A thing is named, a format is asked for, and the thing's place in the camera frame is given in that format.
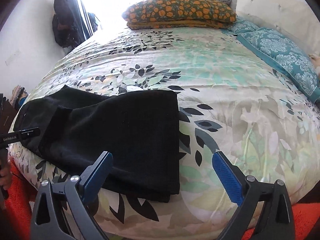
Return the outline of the left hand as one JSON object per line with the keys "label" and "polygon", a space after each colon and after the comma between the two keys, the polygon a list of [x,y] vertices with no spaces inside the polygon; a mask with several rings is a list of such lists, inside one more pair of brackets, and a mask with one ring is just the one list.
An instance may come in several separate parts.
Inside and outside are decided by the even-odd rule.
{"label": "left hand", "polygon": [[11,160],[8,158],[5,164],[1,163],[0,186],[8,190],[12,184]]}

